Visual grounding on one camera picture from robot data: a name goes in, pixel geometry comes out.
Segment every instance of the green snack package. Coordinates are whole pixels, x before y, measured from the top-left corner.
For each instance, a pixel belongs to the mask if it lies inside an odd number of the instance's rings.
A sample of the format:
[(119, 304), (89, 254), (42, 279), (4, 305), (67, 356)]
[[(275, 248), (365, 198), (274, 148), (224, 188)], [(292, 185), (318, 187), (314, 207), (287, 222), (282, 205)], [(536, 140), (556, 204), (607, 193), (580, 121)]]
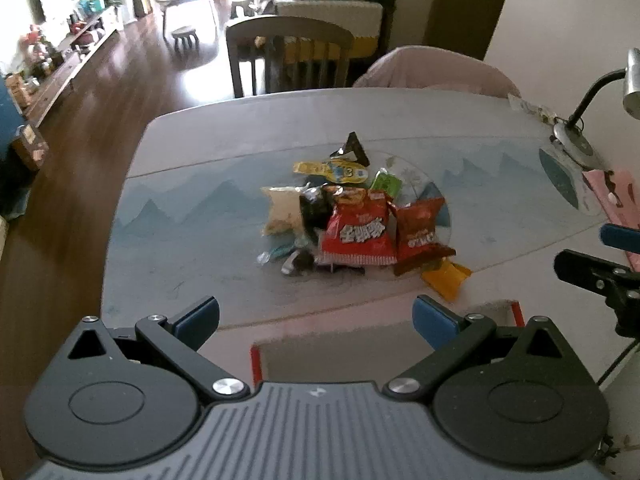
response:
[(380, 168), (371, 183), (371, 189), (380, 189), (388, 194), (392, 199), (395, 199), (396, 196), (398, 196), (401, 187), (402, 180), (389, 173), (385, 168)]

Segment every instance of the pink package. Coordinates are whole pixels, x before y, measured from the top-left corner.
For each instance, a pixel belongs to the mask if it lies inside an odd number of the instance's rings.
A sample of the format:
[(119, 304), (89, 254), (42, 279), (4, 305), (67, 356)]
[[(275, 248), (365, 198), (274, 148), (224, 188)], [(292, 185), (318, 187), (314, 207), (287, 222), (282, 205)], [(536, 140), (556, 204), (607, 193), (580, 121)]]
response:
[[(591, 170), (583, 173), (609, 222), (640, 229), (640, 211), (636, 205), (636, 183), (628, 171)], [(631, 267), (640, 272), (640, 254), (625, 252)]]

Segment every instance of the lamp neck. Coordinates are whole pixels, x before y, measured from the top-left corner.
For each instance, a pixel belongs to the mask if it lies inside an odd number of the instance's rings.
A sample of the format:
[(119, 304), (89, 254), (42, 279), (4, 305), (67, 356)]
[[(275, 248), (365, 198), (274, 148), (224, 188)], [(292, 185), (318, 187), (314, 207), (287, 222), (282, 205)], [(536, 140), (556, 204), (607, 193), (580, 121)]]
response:
[(580, 101), (580, 104), (575, 109), (575, 112), (571, 114), (571, 117), (569, 117), (569, 119), (567, 120), (566, 122), (567, 129), (572, 129), (577, 124), (577, 122), (580, 120), (580, 117), (582, 117), (582, 114), (587, 109), (587, 106), (589, 106), (589, 103), (591, 103), (592, 99), (595, 97), (595, 95), (600, 91), (600, 89), (603, 86), (608, 85), (609, 83), (613, 83), (614, 81), (624, 79), (625, 75), (626, 75), (626, 69), (621, 68), (620, 70), (614, 70), (613, 72), (609, 72), (608, 74), (605, 74), (600, 79), (598, 79), (594, 84), (592, 84), (591, 88), (587, 90), (587, 93), (582, 98), (582, 101)]

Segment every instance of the red snack bag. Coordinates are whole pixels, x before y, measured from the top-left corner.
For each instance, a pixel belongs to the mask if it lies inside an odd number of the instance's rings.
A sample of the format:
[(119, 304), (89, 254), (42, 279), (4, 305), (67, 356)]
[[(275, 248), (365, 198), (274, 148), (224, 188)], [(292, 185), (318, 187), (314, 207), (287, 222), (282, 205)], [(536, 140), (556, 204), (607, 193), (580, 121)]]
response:
[(394, 274), (399, 276), (421, 264), (445, 256), (454, 256), (456, 251), (441, 245), (436, 240), (436, 216), (444, 204), (444, 198), (417, 200), (406, 207), (396, 208), (398, 220), (398, 262)]
[(350, 266), (394, 264), (396, 252), (386, 229), (387, 200), (382, 191), (336, 187), (334, 213), (320, 242), (318, 261)]

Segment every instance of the stool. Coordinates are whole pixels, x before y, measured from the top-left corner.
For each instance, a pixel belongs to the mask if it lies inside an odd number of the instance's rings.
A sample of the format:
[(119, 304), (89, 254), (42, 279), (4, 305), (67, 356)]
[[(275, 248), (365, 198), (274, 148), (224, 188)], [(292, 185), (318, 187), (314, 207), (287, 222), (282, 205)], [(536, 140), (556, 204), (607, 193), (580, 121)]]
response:
[(196, 28), (187, 25), (186, 27), (176, 28), (172, 33), (172, 37), (174, 38), (174, 49), (178, 50), (178, 40), (182, 40), (182, 48), (187, 48), (187, 42), (189, 42), (189, 48), (193, 46), (191, 42), (191, 37), (196, 42), (196, 48), (200, 46), (200, 40), (196, 35)]

